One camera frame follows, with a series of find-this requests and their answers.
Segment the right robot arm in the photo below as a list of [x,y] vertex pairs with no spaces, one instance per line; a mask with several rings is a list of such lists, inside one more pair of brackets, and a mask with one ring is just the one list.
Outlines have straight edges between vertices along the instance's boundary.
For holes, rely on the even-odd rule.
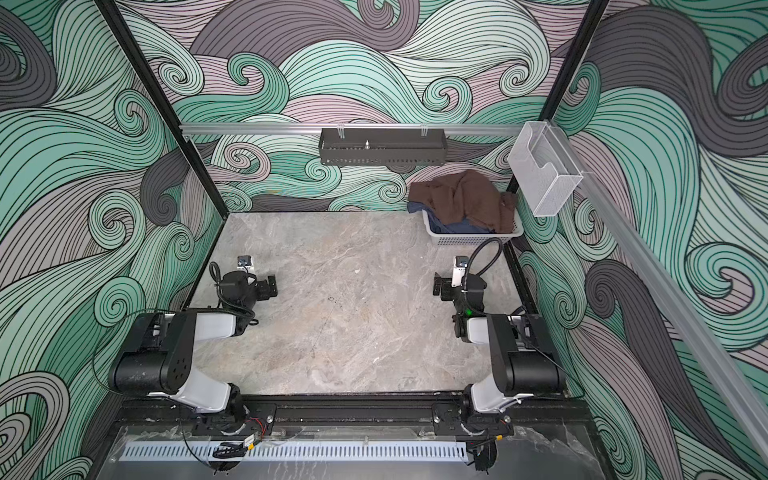
[[453,305],[454,335],[485,346],[490,373],[465,390],[470,414],[500,414],[525,400],[563,396],[566,373],[559,366],[543,319],[520,308],[512,314],[482,313],[487,283],[474,274],[435,275],[433,294]]

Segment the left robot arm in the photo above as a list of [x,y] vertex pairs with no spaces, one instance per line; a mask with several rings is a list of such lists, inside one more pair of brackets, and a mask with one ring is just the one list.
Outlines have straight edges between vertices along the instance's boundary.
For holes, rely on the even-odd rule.
[[248,416],[240,389],[216,380],[195,365],[195,348],[241,336],[259,324],[253,307],[278,296],[273,275],[259,278],[244,263],[223,274],[209,264],[218,303],[182,311],[136,313],[107,374],[107,386],[133,398],[165,398],[200,415]]

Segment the brown trousers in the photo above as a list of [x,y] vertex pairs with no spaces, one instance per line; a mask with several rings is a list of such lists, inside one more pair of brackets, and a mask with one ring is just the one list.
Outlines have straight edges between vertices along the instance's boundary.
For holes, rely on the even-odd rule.
[[436,177],[415,182],[409,187],[408,202],[430,207],[444,223],[467,218],[472,224],[506,234],[514,229],[517,196],[500,192],[484,175],[476,171]]

